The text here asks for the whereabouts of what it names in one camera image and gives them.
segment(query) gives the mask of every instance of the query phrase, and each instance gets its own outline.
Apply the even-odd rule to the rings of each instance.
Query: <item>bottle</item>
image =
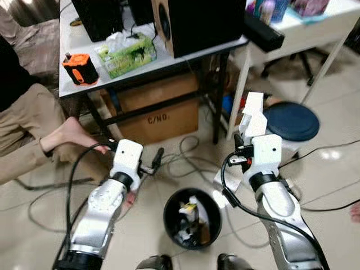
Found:
[[[270,24],[274,10],[275,10],[275,1],[274,0],[265,0],[262,3],[262,5],[259,7],[260,19],[264,23]]]

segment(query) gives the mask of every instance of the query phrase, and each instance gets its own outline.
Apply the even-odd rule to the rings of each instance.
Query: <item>bare foot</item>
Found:
[[[351,220],[360,223],[360,202],[354,204],[350,209]]]
[[[85,147],[90,147],[98,143],[83,129],[74,117],[69,117],[64,124],[40,140],[44,152],[49,152],[55,147],[67,142],[76,143],[77,145]],[[106,146],[98,146],[95,150],[105,154],[108,148]]]

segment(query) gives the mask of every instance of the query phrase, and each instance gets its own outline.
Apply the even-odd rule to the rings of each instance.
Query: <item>black trash can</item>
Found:
[[[181,242],[176,237],[181,230],[181,220],[183,218],[182,214],[179,213],[180,203],[188,203],[191,196],[196,196],[208,215],[210,241],[205,244]],[[168,200],[164,209],[164,226],[169,237],[177,245],[188,250],[200,250],[211,245],[217,239],[222,228],[222,217],[219,206],[206,192],[197,188],[185,188],[177,191]]]

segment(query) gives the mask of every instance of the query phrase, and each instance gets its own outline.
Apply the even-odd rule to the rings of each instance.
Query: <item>tile floor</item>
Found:
[[[316,57],[310,57],[314,68]],[[271,92],[292,101],[305,95],[305,79],[299,61],[281,61],[270,70],[267,80],[259,78],[260,67],[252,69],[248,87],[255,91]],[[324,145],[349,142],[360,138],[360,57],[343,48],[308,105],[321,121],[318,136],[302,149],[305,154]],[[192,135],[200,139],[200,146],[192,155],[212,159],[221,164],[233,149],[222,135],[218,145],[212,144],[211,125],[205,121],[207,108],[200,109],[199,130]],[[143,160],[150,161],[158,147],[165,153],[178,152],[183,138],[173,138],[145,147]],[[191,146],[190,139],[185,142]],[[335,207],[360,197],[360,143],[342,148],[322,150],[282,169],[302,192],[301,204],[311,208]],[[184,173],[191,168],[185,163],[172,167],[173,173]],[[67,180],[70,167],[48,163],[21,179],[32,185]],[[197,174],[172,178],[162,167],[155,177],[144,182],[137,201],[127,215],[116,225],[115,235],[102,269],[135,269],[142,260],[154,254],[172,256],[176,270],[216,269],[220,253],[235,253],[246,259],[255,269],[276,269],[266,231],[260,221],[228,204],[222,208],[223,226],[212,246],[203,251],[186,251],[173,244],[163,226],[163,208],[169,197],[183,187],[198,187],[210,194],[216,193],[208,182]],[[93,186],[74,187],[73,208],[86,197]],[[53,233],[29,221],[30,202],[43,192],[23,190],[17,183],[0,187],[0,262],[1,269],[50,269],[64,234],[65,191],[57,190],[41,197],[31,208],[33,217]],[[255,208],[254,194],[245,186],[237,192],[244,204]],[[303,217],[317,236],[331,269],[359,269],[360,224],[349,218],[349,209],[329,213],[303,211]]]

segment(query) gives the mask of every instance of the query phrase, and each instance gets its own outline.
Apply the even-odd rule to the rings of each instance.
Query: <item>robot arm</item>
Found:
[[[142,150],[142,145],[130,140],[119,142],[110,177],[90,194],[87,211],[74,232],[70,250],[56,269],[101,268],[127,194],[139,188],[143,173],[154,174],[160,167],[163,148],[157,152],[152,168],[141,165]]]
[[[237,136],[237,158],[229,165],[242,165],[244,182],[255,192],[258,213],[297,226],[314,238],[305,224],[297,199],[278,180],[281,137],[266,135],[267,120],[262,114],[263,94],[249,93]],[[262,220],[279,269],[321,269],[317,252],[299,232],[282,224]]]

